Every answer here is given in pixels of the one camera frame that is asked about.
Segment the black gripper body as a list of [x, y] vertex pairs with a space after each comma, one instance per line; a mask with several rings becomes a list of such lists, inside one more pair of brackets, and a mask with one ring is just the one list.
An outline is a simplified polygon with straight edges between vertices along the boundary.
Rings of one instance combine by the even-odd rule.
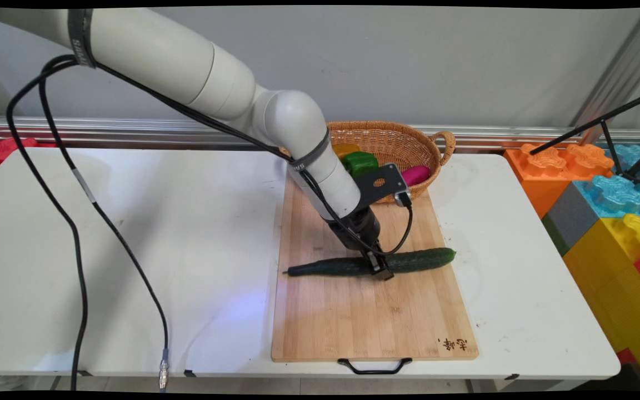
[[[340, 222], [343, 226], [352, 230], [361, 242], [369, 245], [373, 250], [381, 251], [378, 240], [381, 225], [370, 207], [359, 208], [355, 212], [341, 218]], [[348, 250], [358, 252], [367, 250], [366, 247], [354, 239], [347, 230], [341, 228], [340, 223], [337, 223], [335, 220], [328, 221], [328, 227]]]

